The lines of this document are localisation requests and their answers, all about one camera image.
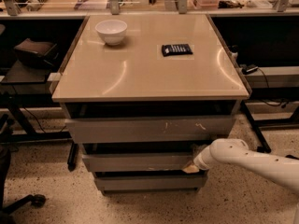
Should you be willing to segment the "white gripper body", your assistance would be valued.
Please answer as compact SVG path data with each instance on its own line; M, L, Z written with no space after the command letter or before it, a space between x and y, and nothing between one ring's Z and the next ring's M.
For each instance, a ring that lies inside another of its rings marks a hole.
M193 163L200 170L208 170L215 165L217 161L212 157L210 147L202 145L195 149Z

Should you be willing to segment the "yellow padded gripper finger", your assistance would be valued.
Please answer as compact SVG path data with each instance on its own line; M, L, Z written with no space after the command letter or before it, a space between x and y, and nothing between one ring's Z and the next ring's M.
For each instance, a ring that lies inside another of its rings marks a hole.
M182 171L186 174L194 174L198 173L200 169L192 161L190 161L182 168Z

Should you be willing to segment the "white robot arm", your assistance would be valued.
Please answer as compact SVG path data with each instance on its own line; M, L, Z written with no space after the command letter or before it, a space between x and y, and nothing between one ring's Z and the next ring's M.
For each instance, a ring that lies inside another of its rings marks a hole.
M242 139L220 138L199 147L182 171L191 174L217 164L240 166L296 194L299 193L299 160L249 149Z

